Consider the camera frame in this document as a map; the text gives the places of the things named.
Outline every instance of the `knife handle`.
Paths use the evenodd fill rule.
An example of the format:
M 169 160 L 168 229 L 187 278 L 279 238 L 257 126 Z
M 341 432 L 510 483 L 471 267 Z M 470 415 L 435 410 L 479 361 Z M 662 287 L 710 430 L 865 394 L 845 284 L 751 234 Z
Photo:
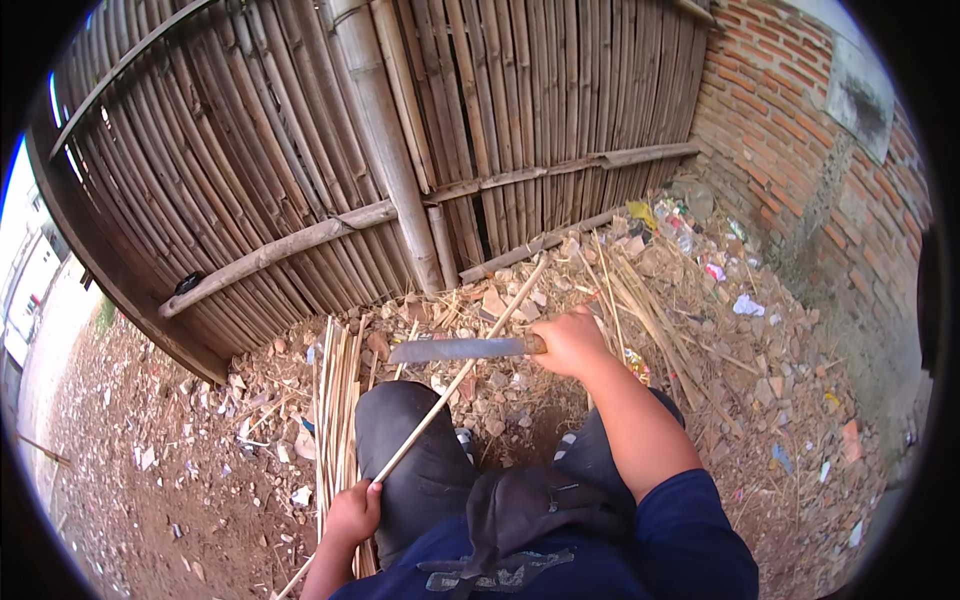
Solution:
M 536 333 L 527 333 L 523 336 L 524 354 L 546 354 L 546 341 Z

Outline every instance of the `right hand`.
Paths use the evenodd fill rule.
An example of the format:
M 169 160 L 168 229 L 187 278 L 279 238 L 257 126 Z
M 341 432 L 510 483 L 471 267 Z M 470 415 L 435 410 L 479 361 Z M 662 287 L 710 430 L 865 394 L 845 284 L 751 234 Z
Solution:
M 592 311 L 582 304 L 556 319 L 533 324 L 531 330 L 546 342 L 546 353 L 534 354 L 532 360 L 556 374 L 582 381 L 613 358 Z

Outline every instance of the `dirt ground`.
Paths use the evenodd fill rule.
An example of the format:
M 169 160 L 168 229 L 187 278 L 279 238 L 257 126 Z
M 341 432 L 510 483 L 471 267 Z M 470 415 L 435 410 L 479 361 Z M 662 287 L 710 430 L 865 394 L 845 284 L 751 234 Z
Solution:
M 878 434 L 856 420 L 829 332 L 818 329 L 815 307 L 800 306 L 769 270 L 747 267 L 722 219 L 697 240 L 701 256 L 726 261 L 722 283 L 668 244 L 635 252 L 627 232 L 635 225 L 614 222 L 605 232 L 608 266 L 622 255 L 642 275 L 685 336 L 703 397 L 687 398 L 675 365 L 617 297 L 625 345 L 645 359 L 651 385 L 683 411 L 727 516 L 759 564 L 760 596 L 809 598 L 836 589 L 863 549 L 857 538 L 869 529 L 884 477 Z M 579 252 L 573 242 L 552 252 L 531 312 L 557 314 L 610 292 L 586 268 L 606 279 L 596 246 L 585 235 L 575 246 Z M 493 296 L 509 301 L 532 270 L 524 263 L 435 302 L 408 297 L 372 309 L 361 355 L 364 389 L 373 351 L 382 358 L 380 350 L 389 350 L 383 345 L 406 339 L 413 321 L 424 324 L 421 331 L 482 335 L 490 327 L 482 311 L 495 304 Z M 742 293 L 764 305 L 765 316 L 734 314 Z M 611 315 L 603 314 L 619 352 Z M 339 321 L 355 331 L 359 317 L 351 311 Z M 95 320 L 77 338 L 49 423 L 73 461 L 59 471 L 51 514 L 54 523 L 62 520 L 66 545 L 107 598 L 268 598 L 316 543 L 315 498 L 308 506 L 291 502 L 303 486 L 316 490 L 314 465 L 288 450 L 302 427 L 296 414 L 309 414 L 308 347 L 322 340 L 324 324 L 308 321 L 274 345 L 235 357 L 230 385 L 210 389 L 119 313 L 102 330 Z M 526 325 L 514 321 L 512 333 Z M 377 364 L 376 381 L 394 377 L 395 368 Z M 440 390 L 460 366 L 430 363 L 403 377 Z M 548 464 L 587 405 L 579 384 L 521 358 L 482 361 L 451 401 L 456 423 L 476 434 L 481 469 Z M 845 454 L 856 450 L 860 457 Z M 281 462 L 287 453 L 291 462 Z

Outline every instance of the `machete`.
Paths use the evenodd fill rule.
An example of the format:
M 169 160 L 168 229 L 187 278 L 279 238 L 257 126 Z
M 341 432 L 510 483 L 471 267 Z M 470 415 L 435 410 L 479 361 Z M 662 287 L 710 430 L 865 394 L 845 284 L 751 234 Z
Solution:
M 522 338 L 493 338 L 490 340 L 414 340 L 403 342 L 390 353 L 388 365 L 425 363 L 431 360 L 461 358 L 491 358 L 544 354 L 546 343 L 541 336 L 530 333 Z

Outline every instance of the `bamboo fence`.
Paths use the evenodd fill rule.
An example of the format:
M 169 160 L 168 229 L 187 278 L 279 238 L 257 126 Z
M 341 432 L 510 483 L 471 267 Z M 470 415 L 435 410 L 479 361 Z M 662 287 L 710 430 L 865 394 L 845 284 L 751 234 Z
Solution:
M 69 202 L 95 226 L 78 235 L 156 303 L 141 313 L 193 272 L 232 273 L 159 311 L 221 358 L 313 314 L 456 285 L 690 153 L 708 24 L 671 2 L 354 4 L 104 2 L 53 69 L 70 123 L 37 153 L 76 165 Z M 666 150 L 611 158 L 650 146 Z M 384 201 L 396 210 L 349 224 Z M 322 243 L 278 249 L 303 230 Z

